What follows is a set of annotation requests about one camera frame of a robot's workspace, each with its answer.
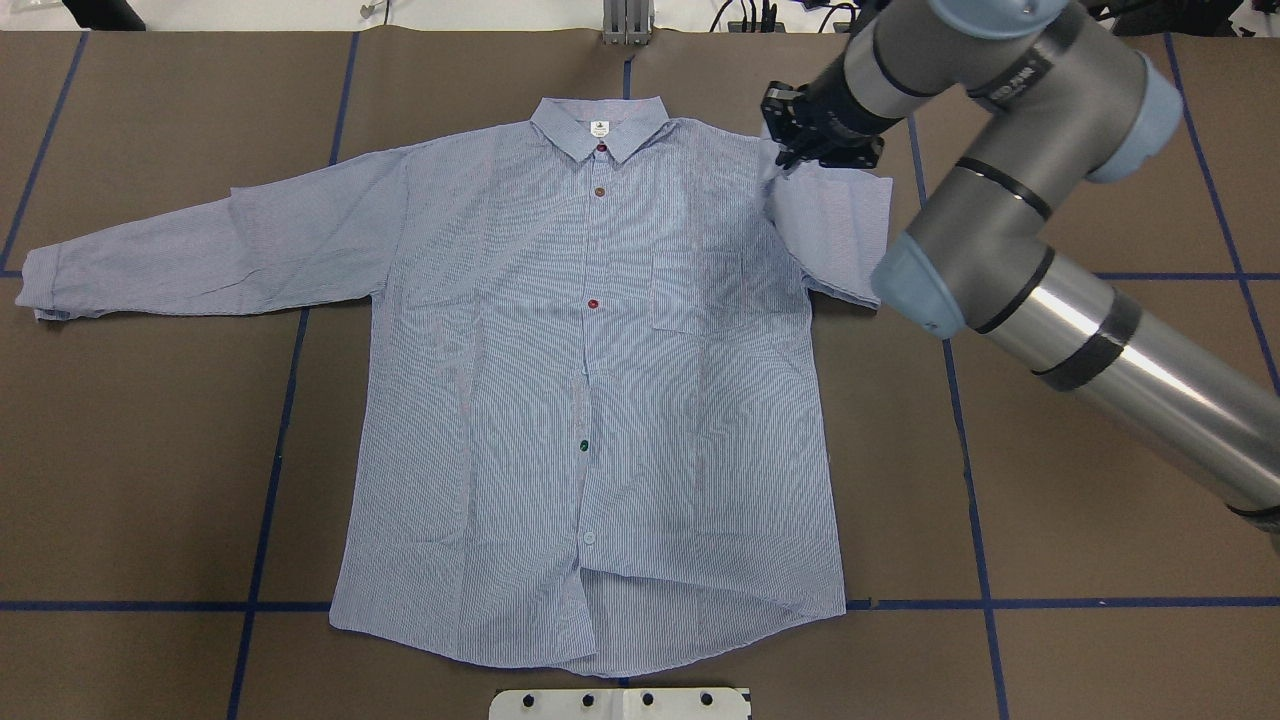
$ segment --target shirt collar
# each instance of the shirt collar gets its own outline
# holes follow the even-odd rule
[[[668,120],[660,97],[646,100],[558,100],[543,97],[530,122],[570,158],[582,161],[600,142],[625,163]],[[608,120],[609,135],[594,137],[591,120]]]

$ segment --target shirt pocket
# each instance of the shirt pocket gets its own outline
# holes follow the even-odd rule
[[[653,256],[649,318],[655,329],[713,334],[741,325],[742,256],[727,251],[672,251]]]

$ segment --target shirt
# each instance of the shirt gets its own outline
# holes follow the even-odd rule
[[[371,296],[330,623],[480,665],[663,670],[845,611],[808,277],[759,142],[658,99],[543,100],[37,249],[18,304]]]

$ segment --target shirt placket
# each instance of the shirt placket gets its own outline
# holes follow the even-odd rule
[[[579,307],[582,318],[582,361],[585,373],[585,398],[579,404],[580,441],[580,477],[581,493],[579,496],[579,553],[581,565],[591,568],[591,559],[596,550],[596,543],[602,542],[607,528],[600,527],[600,516],[596,512],[599,502],[596,495],[600,489],[602,478],[595,477],[602,464],[595,462],[594,456],[603,448],[599,446],[599,436],[595,433],[595,416],[591,413],[591,395],[595,384],[603,382],[608,373],[608,347],[607,323],[609,313],[613,310],[608,288],[608,240],[613,208],[617,204],[618,193],[614,192],[616,168],[609,158],[608,146],[602,141],[591,152],[590,165],[590,202],[588,202],[586,217],[586,249],[585,269],[582,277],[582,293],[579,299]]]

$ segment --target black cable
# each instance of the black cable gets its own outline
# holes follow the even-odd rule
[[[836,14],[836,10],[849,10],[849,22],[854,22],[854,19],[858,18],[858,8],[855,8],[852,3],[840,3],[829,5],[829,8],[831,9],[827,10],[827,17],[822,18],[822,24],[818,26],[818,32],[827,29],[827,20],[831,19],[831,15]]]
[[[1111,6],[1107,5],[1107,8],[1108,8],[1110,12],[1102,13],[1101,15],[1098,15],[1098,17],[1096,17],[1093,19],[1096,19],[1096,20],[1098,20],[1101,23],[1102,20],[1110,20],[1111,18],[1119,18],[1120,15],[1128,15],[1129,13],[1134,13],[1137,10],[1142,10],[1143,8],[1149,8],[1149,6],[1155,5],[1156,3],[1161,3],[1161,1],[1162,0],[1139,0],[1138,3],[1134,3],[1133,5],[1125,5],[1125,6],[1120,8],[1119,10],[1110,10]]]
[[[732,5],[732,4],[733,4],[733,0],[724,0],[724,4],[721,5],[719,12],[716,13],[716,19],[712,20],[712,28],[709,31],[707,31],[707,32],[716,32],[716,26],[719,24],[721,15],[723,15],[724,10],[727,10],[728,6]]]

